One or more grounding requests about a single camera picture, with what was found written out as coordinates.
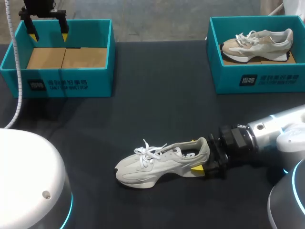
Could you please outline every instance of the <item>white sneaker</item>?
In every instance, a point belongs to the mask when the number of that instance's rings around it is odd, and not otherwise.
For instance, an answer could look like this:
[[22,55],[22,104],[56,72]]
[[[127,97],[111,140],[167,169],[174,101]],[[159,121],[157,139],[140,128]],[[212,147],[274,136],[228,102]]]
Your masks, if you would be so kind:
[[165,146],[149,147],[145,142],[145,148],[135,149],[135,155],[118,163],[114,169],[116,178],[130,187],[149,188],[166,173],[176,173],[182,177],[203,176],[191,171],[191,168],[209,159],[210,148],[205,138]]
[[287,61],[287,52],[293,43],[293,32],[270,32],[267,30],[251,31],[247,36],[236,35],[220,45],[222,53],[238,61],[248,62],[255,56],[261,56],[272,61]]

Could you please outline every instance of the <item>black table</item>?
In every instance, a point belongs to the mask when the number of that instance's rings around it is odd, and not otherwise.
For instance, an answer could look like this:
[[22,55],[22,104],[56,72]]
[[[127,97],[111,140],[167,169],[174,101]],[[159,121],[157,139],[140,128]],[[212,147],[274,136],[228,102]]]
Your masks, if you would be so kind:
[[[7,46],[0,46],[0,59]],[[205,42],[117,44],[113,96],[24,100],[16,129],[60,152],[74,196],[76,229],[269,229],[266,167],[243,166],[226,180],[170,177],[146,190],[116,183],[114,166],[143,146],[189,141],[218,126],[246,124],[304,103],[305,94],[216,95]],[[0,126],[16,100],[0,78]]]

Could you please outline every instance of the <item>white shoelace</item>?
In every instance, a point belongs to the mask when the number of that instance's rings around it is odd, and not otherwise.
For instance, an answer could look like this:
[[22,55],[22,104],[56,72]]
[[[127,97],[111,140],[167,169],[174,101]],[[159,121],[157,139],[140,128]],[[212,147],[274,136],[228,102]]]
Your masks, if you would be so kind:
[[254,43],[258,43],[259,42],[259,38],[257,37],[251,37],[251,34],[254,33],[255,31],[251,31],[249,32],[249,34],[247,36],[244,36],[243,33],[236,35],[236,41],[240,44],[240,45],[244,45],[244,44],[254,44]]
[[143,141],[145,142],[145,148],[144,147],[136,148],[134,150],[134,152],[136,154],[140,155],[141,168],[144,168],[144,167],[147,168],[148,163],[152,164],[154,159],[157,159],[157,160],[161,159],[161,157],[160,157],[162,155],[161,150],[167,145],[167,143],[165,145],[163,145],[162,147],[154,147],[154,146],[149,147],[149,145],[145,141],[145,139],[143,139]]

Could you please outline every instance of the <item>gray floor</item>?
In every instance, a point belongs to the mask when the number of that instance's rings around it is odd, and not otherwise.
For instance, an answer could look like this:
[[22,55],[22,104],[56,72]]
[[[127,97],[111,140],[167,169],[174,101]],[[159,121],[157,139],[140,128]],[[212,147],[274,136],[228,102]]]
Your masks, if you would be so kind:
[[[23,0],[10,0],[16,28]],[[212,16],[259,15],[259,0],[56,0],[67,19],[112,19],[116,41],[203,40]],[[0,2],[0,43],[9,43]]]

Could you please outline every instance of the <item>teal shoe box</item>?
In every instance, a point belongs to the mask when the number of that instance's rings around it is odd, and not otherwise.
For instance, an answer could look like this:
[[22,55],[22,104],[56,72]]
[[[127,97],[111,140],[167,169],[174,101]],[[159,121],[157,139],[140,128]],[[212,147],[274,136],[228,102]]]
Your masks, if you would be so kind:
[[[69,33],[64,42],[57,20],[33,21],[39,41],[26,32],[24,22],[16,30],[23,97],[110,97],[115,63],[115,40],[111,20],[67,20]],[[34,48],[107,48],[104,67],[27,69]],[[0,72],[13,96],[18,97],[17,72],[12,42]]]
[[[219,45],[250,31],[292,29],[296,63],[224,65]],[[298,16],[210,18],[207,55],[218,94],[305,92],[305,25]]]

